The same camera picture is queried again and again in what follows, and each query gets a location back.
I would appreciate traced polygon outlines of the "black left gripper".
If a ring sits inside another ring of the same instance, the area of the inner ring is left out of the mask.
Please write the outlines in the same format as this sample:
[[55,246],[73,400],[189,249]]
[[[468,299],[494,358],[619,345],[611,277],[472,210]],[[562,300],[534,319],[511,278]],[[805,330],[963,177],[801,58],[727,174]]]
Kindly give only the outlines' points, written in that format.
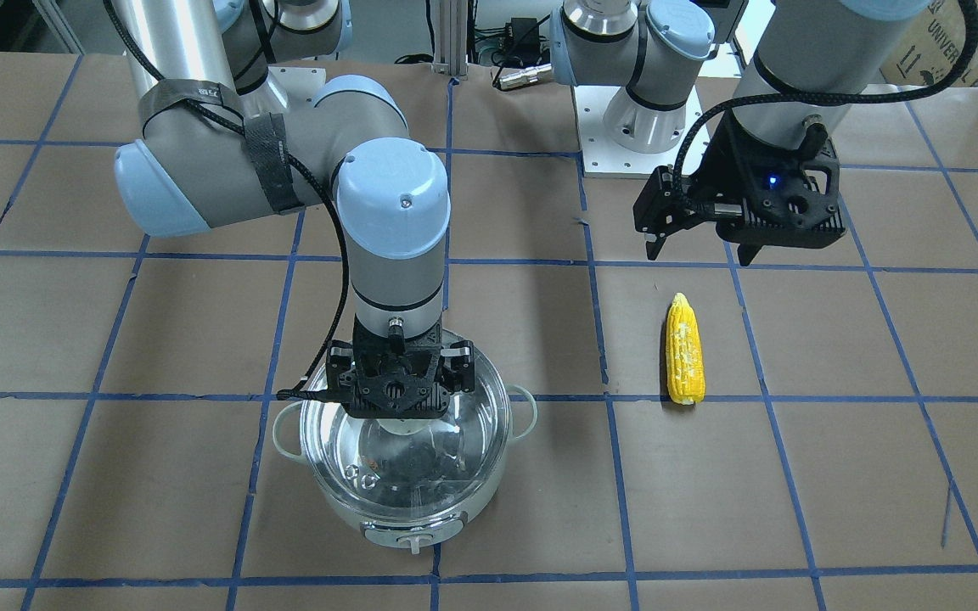
[[[708,221],[731,220],[731,204],[721,204],[714,199],[691,199],[684,193],[687,179],[682,179],[682,188],[676,188],[672,170],[674,167],[669,165],[656,166],[632,206],[633,225],[637,232],[645,235],[648,261],[659,258],[665,238],[672,233],[687,231]],[[750,266],[763,247],[764,244],[738,244],[739,266]]]

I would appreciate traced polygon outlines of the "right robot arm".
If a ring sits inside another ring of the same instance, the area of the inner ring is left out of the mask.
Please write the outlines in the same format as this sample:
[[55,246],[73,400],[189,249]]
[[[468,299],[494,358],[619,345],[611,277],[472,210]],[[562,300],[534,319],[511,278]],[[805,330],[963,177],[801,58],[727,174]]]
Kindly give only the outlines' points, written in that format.
[[338,1],[255,1],[227,19],[206,1],[106,1],[133,59],[141,136],[114,158],[121,198],[148,235],[179,237],[321,205],[356,297],[350,343],[327,337],[279,399],[341,405],[354,418],[436,420],[475,383],[473,345],[442,330],[447,172],[414,142],[379,82],[329,80],[267,109],[251,94],[284,59],[336,51]]

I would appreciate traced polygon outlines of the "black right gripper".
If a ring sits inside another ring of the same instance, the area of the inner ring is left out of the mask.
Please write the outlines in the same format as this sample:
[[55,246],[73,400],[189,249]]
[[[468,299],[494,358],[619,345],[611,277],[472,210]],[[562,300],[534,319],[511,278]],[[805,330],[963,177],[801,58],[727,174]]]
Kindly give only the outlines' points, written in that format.
[[354,418],[441,418],[458,392],[475,387],[475,347],[445,328],[385,338],[354,328],[331,341],[326,401]]

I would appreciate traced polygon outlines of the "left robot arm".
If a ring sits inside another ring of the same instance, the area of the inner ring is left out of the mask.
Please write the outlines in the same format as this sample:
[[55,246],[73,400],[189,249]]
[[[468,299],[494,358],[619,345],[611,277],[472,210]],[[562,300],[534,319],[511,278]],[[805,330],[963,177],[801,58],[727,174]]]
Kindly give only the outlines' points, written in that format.
[[641,152],[679,144],[632,207],[648,259],[676,232],[713,223],[741,266],[767,246],[823,249],[845,236],[832,132],[851,104],[899,104],[954,85],[978,46],[978,5],[959,3],[964,43],[928,87],[868,94],[867,81],[925,1],[778,1],[733,96],[683,126],[684,105],[717,43],[691,1],[565,1],[550,16],[558,82],[617,88],[608,128]]

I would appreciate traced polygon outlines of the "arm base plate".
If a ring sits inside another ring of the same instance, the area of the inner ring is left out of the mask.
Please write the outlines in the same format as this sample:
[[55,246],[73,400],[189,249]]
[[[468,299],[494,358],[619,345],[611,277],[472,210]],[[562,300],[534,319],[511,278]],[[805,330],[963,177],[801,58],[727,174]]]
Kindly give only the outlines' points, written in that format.
[[268,66],[267,80],[256,90],[261,112],[284,113],[309,104],[326,81],[323,67]]
[[682,107],[641,107],[624,87],[573,88],[583,169],[590,177],[645,178],[672,164],[692,123],[701,115],[694,89]]

